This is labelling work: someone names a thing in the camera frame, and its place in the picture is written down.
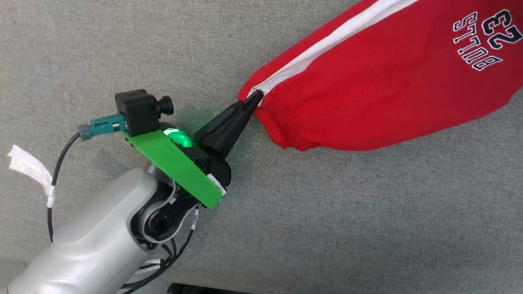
green led light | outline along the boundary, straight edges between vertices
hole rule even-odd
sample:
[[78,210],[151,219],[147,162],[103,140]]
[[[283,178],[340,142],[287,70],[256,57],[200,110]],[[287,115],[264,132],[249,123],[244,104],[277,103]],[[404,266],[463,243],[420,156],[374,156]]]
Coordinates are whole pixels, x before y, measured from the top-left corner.
[[164,130],[164,134],[175,144],[179,144],[185,148],[192,146],[191,137],[178,129],[168,128]]

gray connector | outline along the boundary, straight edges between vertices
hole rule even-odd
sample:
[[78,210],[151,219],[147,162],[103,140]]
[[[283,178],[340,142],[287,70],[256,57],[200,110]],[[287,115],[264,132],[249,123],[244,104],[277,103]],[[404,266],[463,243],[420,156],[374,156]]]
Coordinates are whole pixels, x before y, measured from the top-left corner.
[[82,141],[87,141],[93,137],[89,125],[78,126],[78,133],[80,134],[80,140]]

red sweatpants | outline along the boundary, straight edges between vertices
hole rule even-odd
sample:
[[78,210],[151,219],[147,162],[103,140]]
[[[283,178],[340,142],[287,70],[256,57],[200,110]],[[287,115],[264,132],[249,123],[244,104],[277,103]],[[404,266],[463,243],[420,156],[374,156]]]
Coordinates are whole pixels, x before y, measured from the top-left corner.
[[523,85],[523,0],[363,0],[238,97],[275,144],[372,150],[481,118]]

sticker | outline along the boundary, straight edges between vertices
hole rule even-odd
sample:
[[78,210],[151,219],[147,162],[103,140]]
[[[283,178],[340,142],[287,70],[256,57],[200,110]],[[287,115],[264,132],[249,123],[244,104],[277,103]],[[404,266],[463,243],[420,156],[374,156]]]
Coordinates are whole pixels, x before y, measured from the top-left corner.
[[220,189],[220,191],[222,191],[222,197],[225,196],[225,193],[227,193],[227,190],[225,190],[225,188],[223,188],[223,186],[220,184],[220,182],[212,174],[208,174],[207,177],[209,178],[209,180],[211,180],[211,182],[214,185],[216,185],[218,187],[218,189]]

teal cable connector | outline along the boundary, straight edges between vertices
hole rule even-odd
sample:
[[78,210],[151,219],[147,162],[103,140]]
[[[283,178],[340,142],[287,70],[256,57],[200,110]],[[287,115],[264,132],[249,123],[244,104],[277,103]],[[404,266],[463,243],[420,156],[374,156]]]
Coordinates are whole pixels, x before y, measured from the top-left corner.
[[112,134],[118,131],[125,131],[126,129],[126,123],[121,114],[93,119],[90,125],[78,126],[78,132],[82,141],[89,140],[97,135]]

